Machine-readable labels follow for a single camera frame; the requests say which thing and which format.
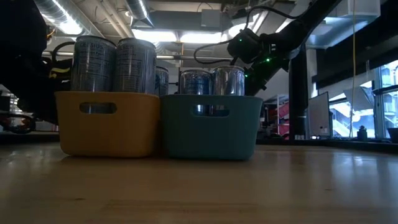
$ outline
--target yellow plastic bin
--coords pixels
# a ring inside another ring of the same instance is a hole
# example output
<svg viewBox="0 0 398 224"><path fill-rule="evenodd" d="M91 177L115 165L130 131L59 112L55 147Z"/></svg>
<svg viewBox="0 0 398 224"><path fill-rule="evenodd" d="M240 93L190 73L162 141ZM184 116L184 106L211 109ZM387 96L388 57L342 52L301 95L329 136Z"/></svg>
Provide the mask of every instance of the yellow plastic bin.
<svg viewBox="0 0 398 224"><path fill-rule="evenodd" d="M73 156L144 157L157 142L158 96L142 93L60 91L57 99L61 149ZM112 103L111 114L80 111L84 103Z"/></svg>

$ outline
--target teal plastic bin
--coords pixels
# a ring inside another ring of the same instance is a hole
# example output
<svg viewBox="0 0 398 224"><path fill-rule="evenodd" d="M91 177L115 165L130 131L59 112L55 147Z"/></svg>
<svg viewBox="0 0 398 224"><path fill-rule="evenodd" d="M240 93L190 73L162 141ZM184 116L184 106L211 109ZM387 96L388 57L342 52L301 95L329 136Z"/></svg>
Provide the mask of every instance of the teal plastic bin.
<svg viewBox="0 0 398 224"><path fill-rule="evenodd" d="M170 157L247 160L254 153L262 99L253 96L167 95L160 98L163 142ZM213 116L197 105L224 106Z"/></svg>

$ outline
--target wooden table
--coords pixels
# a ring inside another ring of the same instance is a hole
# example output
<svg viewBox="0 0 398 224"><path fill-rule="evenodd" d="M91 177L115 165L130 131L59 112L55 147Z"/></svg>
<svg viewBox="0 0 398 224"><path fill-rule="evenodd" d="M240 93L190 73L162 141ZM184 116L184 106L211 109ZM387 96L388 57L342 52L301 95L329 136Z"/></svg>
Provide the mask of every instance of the wooden table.
<svg viewBox="0 0 398 224"><path fill-rule="evenodd" d="M247 162L0 146L0 223L397 223L398 157L258 146Z"/></svg>

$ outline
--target silver can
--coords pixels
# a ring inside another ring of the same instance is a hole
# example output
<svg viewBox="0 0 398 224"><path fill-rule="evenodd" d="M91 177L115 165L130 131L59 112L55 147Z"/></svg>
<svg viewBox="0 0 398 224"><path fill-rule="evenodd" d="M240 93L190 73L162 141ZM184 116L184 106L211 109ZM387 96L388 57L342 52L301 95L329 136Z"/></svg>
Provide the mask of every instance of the silver can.
<svg viewBox="0 0 398 224"><path fill-rule="evenodd" d="M186 70L181 73L181 94L210 95L211 74L203 70ZM196 115L208 115L209 105L195 105L193 113Z"/></svg>
<svg viewBox="0 0 398 224"><path fill-rule="evenodd" d="M244 96L244 70L238 66L220 66L212 74L213 95Z"/></svg>
<svg viewBox="0 0 398 224"><path fill-rule="evenodd" d="M155 94L155 46L145 40L126 38L116 51L113 91Z"/></svg>
<svg viewBox="0 0 398 224"><path fill-rule="evenodd" d="M169 71L156 66L156 95L165 96L169 94Z"/></svg>
<svg viewBox="0 0 398 224"><path fill-rule="evenodd" d="M75 91L110 91L116 46L102 37L77 38L73 54L70 89Z"/></svg>

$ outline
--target bin handle cutout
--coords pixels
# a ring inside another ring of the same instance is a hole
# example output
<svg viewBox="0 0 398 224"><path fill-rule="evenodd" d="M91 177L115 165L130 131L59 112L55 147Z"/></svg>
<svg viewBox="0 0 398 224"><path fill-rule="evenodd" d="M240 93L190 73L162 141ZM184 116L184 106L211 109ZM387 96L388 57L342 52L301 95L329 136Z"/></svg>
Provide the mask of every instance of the bin handle cutout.
<svg viewBox="0 0 398 224"><path fill-rule="evenodd" d="M80 103L79 110L85 114L114 114L117 107L114 103L84 102Z"/></svg>
<svg viewBox="0 0 398 224"><path fill-rule="evenodd" d="M225 118L229 116L229 108L225 105L193 105L191 113L198 117Z"/></svg>

